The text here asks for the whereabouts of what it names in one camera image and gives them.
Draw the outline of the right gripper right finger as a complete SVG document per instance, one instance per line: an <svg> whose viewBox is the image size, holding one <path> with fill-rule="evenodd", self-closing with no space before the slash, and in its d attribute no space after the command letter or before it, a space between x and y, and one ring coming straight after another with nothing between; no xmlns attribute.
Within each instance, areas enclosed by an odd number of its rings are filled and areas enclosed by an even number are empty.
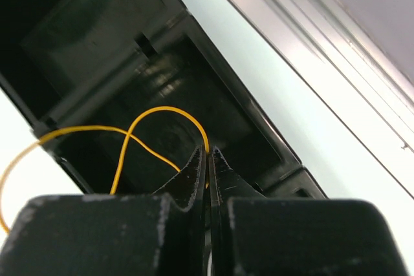
<svg viewBox="0 0 414 276"><path fill-rule="evenodd" d="M209 155L215 275L406 275L381 212L363 200L266 198Z"/></svg>

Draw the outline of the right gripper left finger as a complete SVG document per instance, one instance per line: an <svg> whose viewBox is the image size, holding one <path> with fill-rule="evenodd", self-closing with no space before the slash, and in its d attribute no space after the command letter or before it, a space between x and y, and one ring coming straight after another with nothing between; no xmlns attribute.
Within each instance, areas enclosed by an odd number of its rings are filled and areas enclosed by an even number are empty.
<svg viewBox="0 0 414 276"><path fill-rule="evenodd" d="M206 152L150 195L49 195L19 212L2 275L202 275Z"/></svg>

